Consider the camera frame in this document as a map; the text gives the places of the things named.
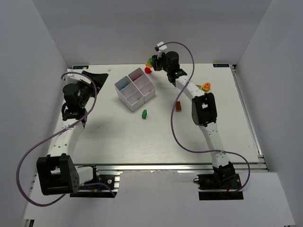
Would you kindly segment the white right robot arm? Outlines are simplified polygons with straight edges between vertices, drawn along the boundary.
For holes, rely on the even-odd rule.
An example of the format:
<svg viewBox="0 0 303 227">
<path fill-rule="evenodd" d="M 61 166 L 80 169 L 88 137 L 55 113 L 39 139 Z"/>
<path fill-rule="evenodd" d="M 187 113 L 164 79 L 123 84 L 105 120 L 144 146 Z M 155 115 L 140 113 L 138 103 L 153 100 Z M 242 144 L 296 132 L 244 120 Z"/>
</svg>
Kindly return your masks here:
<svg viewBox="0 0 303 227">
<path fill-rule="evenodd" d="M 169 82 L 191 101 L 192 120 L 204 135 L 209 149 L 208 152 L 211 153 L 214 174 L 221 180 L 233 177 L 235 169 L 224 151 L 217 129 L 217 110 L 214 95 L 205 93 L 190 81 L 186 72 L 180 68 L 177 52 L 165 53 L 159 51 L 158 54 L 151 57 L 149 63 L 155 71 L 165 71 Z"/>
</svg>

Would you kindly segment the red round lego piece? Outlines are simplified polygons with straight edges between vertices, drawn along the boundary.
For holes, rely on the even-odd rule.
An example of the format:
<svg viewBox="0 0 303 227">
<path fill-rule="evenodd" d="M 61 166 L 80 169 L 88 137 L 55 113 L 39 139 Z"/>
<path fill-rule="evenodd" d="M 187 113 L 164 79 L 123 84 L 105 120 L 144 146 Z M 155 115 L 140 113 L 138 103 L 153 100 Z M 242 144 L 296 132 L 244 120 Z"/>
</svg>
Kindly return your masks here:
<svg viewBox="0 0 303 227">
<path fill-rule="evenodd" d="M 145 71 L 146 74 L 151 74 L 152 73 L 151 68 L 148 68 L 148 67 L 145 67 L 144 71 Z"/>
</svg>

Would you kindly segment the brown lego tile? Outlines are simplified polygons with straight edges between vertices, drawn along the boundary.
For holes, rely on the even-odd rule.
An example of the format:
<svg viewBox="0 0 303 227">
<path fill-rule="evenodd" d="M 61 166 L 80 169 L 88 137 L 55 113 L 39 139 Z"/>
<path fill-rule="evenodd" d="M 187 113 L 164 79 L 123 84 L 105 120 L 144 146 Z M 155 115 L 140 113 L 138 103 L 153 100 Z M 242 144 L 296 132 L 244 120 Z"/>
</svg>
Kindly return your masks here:
<svg viewBox="0 0 303 227">
<path fill-rule="evenodd" d="M 180 101 L 176 102 L 175 110 L 176 110 L 176 112 L 181 112 L 182 111 L 182 107 L 181 107 Z"/>
</svg>

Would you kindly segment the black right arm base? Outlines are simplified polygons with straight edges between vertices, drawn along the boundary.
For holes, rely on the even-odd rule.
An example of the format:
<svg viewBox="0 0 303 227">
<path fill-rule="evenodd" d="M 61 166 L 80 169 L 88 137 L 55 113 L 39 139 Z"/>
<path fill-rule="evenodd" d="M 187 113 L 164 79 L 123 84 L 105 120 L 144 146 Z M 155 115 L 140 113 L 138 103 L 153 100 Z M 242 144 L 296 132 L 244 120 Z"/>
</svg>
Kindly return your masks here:
<svg viewBox="0 0 303 227">
<path fill-rule="evenodd" d="M 241 180 L 238 174 L 226 181 L 219 181 L 214 174 L 200 174 L 193 179 L 198 185 L 200 201 L 244 200 Z"/>
</svg>

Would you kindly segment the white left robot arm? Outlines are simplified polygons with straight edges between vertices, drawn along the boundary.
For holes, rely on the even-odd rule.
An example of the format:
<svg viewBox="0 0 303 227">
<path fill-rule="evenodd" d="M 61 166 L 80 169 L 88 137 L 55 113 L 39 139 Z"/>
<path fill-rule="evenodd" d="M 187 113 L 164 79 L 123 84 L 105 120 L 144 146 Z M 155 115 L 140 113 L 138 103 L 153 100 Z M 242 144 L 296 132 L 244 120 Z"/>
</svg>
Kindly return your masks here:
<svg viewBox="0 0 303 227">
<path fill-rule="evenodd" d="M 86 104 L 96 98 L 103 87 L 107 73 L 95 74 L 83 71 L 89 79 L 68 82 L 62 89 L 62 130 L 54 138 L 54 145 L 45 157 L 37 160 L 36 167 L 43 195 L 74 194 L 86 183 L 97 183 L 95 166 L 75 166 L 71 155 L 83 132 L 87 114 Z"/>
</svg>

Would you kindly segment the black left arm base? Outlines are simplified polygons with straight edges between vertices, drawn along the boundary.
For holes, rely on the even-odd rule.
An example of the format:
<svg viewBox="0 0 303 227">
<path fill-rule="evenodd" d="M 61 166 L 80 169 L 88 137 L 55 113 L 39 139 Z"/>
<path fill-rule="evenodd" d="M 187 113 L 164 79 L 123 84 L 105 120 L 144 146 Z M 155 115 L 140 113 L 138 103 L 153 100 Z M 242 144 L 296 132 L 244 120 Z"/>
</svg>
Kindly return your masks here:
<svg viewBox="0 0 303 227">
<path fill-rule="evenodd" d="M 92 168 L 93 178 L 80 185 L 76 193 L 70 194 L 71 198 L 115 198 L 119 188 L 120 174 Z"/>
</svg>

